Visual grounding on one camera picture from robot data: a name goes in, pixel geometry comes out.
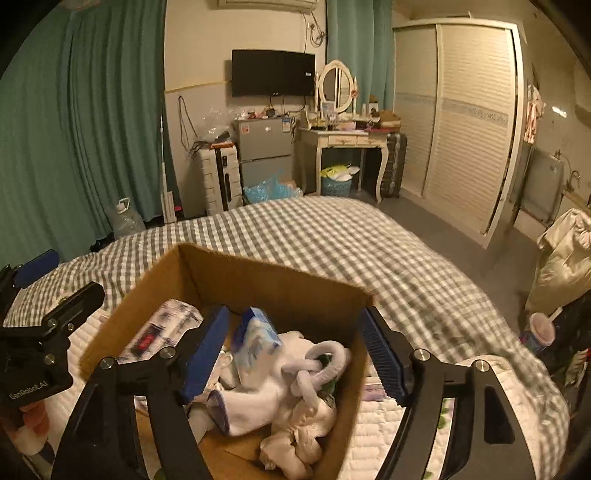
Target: white sliding door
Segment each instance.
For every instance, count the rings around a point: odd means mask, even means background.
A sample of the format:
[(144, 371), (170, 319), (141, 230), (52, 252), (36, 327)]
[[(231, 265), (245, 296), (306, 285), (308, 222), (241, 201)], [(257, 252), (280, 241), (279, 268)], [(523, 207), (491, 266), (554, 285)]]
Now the white sliding door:
[[(501, 194), (514, 133), (511, 31), (438, 25), (437, 38), (440, 85), (423, 196), (484, 234)], [(404, 125), (407, 119), (401, 116)]]
[(437, 95), (437, 36), (434, 25), (395, 32), (394, 110), (408, 138), (402, 186), (423, 194)]

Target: mirror frame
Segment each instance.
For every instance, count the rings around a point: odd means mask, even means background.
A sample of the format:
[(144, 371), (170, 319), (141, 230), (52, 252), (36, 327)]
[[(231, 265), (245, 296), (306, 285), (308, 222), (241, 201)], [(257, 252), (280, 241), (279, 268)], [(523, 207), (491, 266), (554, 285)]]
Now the mirror frame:
[(327, 63), (324, 67), (324, 70), (322, 70), (322, 74), (320, 74), (320, 79), (318, 80), (318, 91), (320, 94), (320, 100), (322, 100), (323, 102), (327, 102), (328, 100), (326, 99), (326, 95), (324, 94), (324, 79), (328, 75), (329, 71), (337, 69), (342, 70), (343, 74), (347, 77), (347, 80), (349, 81), (349, 98), (347, 98), (347, 101), (337, 108), (335, 99), (335, 112), (342, 113), (345, 110), (347, 110), (347, 108), (349, 108), (349, 105), (351, 105), (351, 102), (353, 101), (353, 91), (355, 90), (355, 85), (353, 84), (353, 76), (351, 75), (350, 70), (347, 68), (347, 65), (345, 65), (340, 60), (333, 60)]

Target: cardboard box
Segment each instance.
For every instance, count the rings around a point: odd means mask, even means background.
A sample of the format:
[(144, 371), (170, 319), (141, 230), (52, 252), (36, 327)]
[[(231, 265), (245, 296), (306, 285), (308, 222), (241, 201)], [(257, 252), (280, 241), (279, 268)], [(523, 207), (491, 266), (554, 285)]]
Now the cardboard box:
[[(204, 315), (224, 304), (239, 314), (250, 306), (262, 308), (278, 332), (299, 330), (313, 342), (336, 340), (351, 350), (351, 363), (337, 383), (337, 421), (320, 439), (324, 455), (313, 465), (315, 480), (334, 480), (345, 458), (364, 380), (367, 351), (357, 328), (360, 310), (372, 304), (359, 287), (243, 257), (233, 257), (195, 245), (169, 251), (124, 298), (80, 360), (88, 379), (98, 362), (117, 357), (138, 329), (168, 299), (185, 301)], [(142, 445), (153, 442), (150, 421), (138, 416)], [(261, 440), (270, 429), (227, 439), (209, 432), (199, 444), (215, 480), (284, 478), (280, 470), (265, 472), (256, 464)]]

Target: wardrobe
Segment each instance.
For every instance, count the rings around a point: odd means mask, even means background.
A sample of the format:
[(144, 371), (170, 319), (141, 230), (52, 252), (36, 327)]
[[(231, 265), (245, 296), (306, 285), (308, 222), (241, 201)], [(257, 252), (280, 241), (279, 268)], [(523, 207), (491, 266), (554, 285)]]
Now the wardrobe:
[(488, 247), (511, 222), (527, 161), (518, 28), (418, 20), (395, 28), (394, 42), (394, 111), (408, 137), (402, 194)]

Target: metal screw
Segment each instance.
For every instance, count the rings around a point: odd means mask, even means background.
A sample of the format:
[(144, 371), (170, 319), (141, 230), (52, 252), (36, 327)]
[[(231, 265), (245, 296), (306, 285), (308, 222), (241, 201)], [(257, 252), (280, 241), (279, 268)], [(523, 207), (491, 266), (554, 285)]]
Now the metal screw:
[(426, 362), (431, 358), (431, 354), (427, 352), (424, 348), (417, 348), (414, 351), (414, 357), (421, 362)]
[(109, 368), (111, 368), (113, 365), (115, 364), (115, 360), (113, 360), (112, 357), (108, 356), (106, 358), (103, 358), (99, 365), (103, 370), (108, 370)]
[(476, 360), (476, 362), (474, 362), (474, 366), (481, 372), (488, 372), (491, 369), (491, 366), (488, 364), (488, 362), (485, 362), (484, 360)]
[(171, 346), (165, 346), (160, 350), (160, 356), (162, 358), (172, 358), (177, 354), (177, 351)]

